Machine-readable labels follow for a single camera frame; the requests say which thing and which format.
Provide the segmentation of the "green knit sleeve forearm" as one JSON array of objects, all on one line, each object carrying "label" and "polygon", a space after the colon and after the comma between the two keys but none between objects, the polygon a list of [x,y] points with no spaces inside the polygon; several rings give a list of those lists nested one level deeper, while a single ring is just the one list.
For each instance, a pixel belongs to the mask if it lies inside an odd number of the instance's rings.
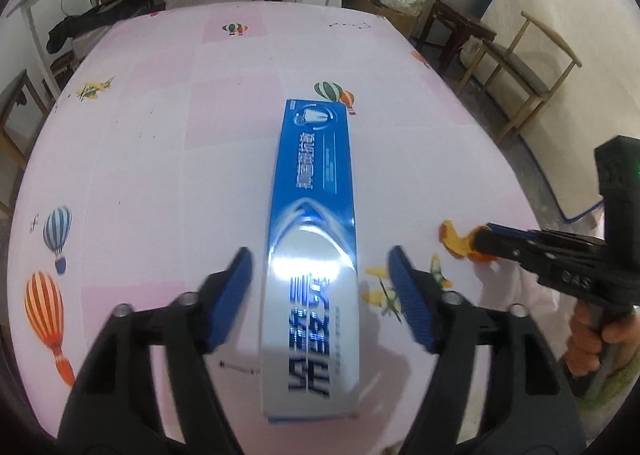
[{"label": "green knit sleeve forearm", "polygon": [[624,368],[606,378],[595,397],[577,401],[580,417],[591,420],[611,418],[620,409],[638,378],[639,353],[636,353]]}]

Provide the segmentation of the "person's right hand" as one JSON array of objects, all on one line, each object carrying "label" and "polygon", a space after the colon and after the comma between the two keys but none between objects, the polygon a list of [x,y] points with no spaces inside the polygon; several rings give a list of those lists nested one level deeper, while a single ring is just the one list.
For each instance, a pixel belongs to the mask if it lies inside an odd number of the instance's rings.
[{"label": "person's right hand", "polygon": [[639,350],[639,315],[624,316],[597,333],[591,328],[588,305],[577,301],[570,319],[570,337],[563,357],[570,373],[582,377],[597,371],[600,368],[600,354],[605,345],[620,347],[613,371],[626,367]]}]

